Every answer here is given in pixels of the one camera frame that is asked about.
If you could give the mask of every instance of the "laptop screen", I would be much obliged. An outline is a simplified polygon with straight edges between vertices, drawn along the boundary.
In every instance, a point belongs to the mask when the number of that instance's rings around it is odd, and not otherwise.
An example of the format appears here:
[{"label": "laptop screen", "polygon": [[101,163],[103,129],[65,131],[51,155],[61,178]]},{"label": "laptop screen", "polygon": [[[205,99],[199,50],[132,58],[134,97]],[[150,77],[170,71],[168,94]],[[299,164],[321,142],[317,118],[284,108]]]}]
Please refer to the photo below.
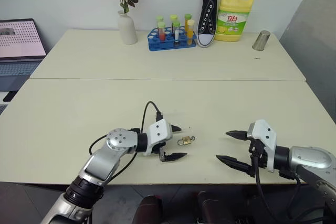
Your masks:
[{"label": "laptop screen", "polygon": [[42,59],[45,55],[33,19],[0,21],[0,61]]}]

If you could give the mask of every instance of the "bottle label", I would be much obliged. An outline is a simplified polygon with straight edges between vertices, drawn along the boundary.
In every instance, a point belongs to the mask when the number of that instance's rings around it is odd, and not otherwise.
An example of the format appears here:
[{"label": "bottle label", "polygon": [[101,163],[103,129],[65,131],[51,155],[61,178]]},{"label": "bottle label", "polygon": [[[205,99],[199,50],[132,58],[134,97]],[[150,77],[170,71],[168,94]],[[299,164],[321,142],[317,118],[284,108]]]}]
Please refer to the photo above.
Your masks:
[{"label": "bottle label", "polygon": [[218,34],[241,35],[249,13],[233,13],[224,10],[218,11]]}]

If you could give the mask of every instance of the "padlock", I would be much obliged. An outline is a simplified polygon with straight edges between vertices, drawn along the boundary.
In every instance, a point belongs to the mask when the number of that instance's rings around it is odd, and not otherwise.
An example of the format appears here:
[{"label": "padlock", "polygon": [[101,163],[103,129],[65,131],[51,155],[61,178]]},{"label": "padlock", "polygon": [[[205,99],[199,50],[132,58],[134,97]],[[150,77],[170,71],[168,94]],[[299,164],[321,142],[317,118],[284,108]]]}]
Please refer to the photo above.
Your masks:
[{"label": "padlock", "polygon": [[195,140],[195,137],[184,136],[182,139],[178,140],[177,144],[179,146],[191,144]]}]

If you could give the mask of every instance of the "yellow cap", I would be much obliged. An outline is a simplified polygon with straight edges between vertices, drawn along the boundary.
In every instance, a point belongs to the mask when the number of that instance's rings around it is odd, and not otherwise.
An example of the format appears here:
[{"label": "yellow cap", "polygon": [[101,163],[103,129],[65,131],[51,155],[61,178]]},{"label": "yellow cap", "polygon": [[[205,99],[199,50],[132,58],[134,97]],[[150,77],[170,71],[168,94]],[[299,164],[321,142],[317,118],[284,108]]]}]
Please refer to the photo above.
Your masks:
[{"label": "yellow cap", "polygon": [[164,26],[165,26],[165,23],[163,22],[163,21],[160,21],[160,22],[158,22],[157,23],[158,25],[158,28],[164,28]]},{"label": "yellow cap", "polygon": [[177,20],[177,15],[170,15],[170,20],[171,21]]},{"label": "yellow cap", "polygon": [[193,25],[195,25],[195,20],[193,20],[193,19],[189,19],[189,20],[188,20],[188,25],[189,25],[189,26],[193,26]]}]

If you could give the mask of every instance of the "sneaker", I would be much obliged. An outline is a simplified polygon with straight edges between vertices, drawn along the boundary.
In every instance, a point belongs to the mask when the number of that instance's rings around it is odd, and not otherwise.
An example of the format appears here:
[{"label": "sneaker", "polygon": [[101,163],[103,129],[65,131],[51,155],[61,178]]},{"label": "sneaker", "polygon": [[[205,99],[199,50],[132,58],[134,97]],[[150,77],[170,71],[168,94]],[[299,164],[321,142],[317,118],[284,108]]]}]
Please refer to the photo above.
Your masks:
[{"label": "sneaker", "polygon": [[207,47],[215,38],[217,25],[217,0],[203,0],[202,12],[197,28],[200,47]]}]

